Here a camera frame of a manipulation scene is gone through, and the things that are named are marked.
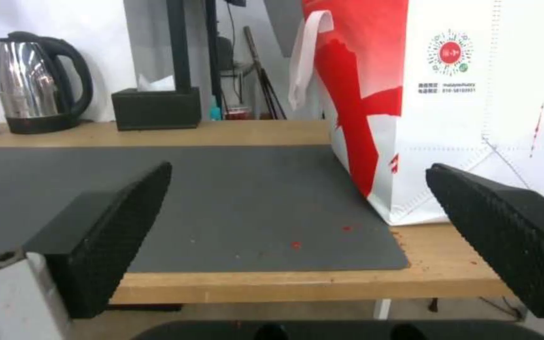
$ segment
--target white bag handle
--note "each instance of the white bag handle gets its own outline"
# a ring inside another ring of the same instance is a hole
[[[289,64],[289,104],[296,110],[306,101],[306,90],[314,71],[314,56],[318,33],[332,31],[331,11],[313,11],[297,31]]]

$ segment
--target white shopping bag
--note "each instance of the white shopping bag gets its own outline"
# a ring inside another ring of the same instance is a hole
[[[304,0],[289,102],[316,69],[332,147],[391,225],[445,221],[445,163],[544,196],[544,0]]]

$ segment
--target textured rubber pad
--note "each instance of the textured rubber pad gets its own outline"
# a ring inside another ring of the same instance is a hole
[[[544,197],[443,164],[426,178],[462,236],[544,318]]]
[[[71,318],[101,313],[159,213],[167,162],[117,192],[78,196],[24,250],[43,254]]]

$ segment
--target black tissue box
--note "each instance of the black tissue box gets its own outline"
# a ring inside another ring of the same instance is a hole
[[[187,93],[138,92],[128,88],[111,97],[119,131],[187,129],[201,122],[201,96],[197,87]]]

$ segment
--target stainless steel kettle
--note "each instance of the stainless steel kettle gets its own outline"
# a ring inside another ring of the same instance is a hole
[[[77,101],[58,56],[70,58],[80,77]],[[0,38],[0,98],[12,133],[47,133],[78,124],[93,84],[84,58],[66,41],[13,32]]]

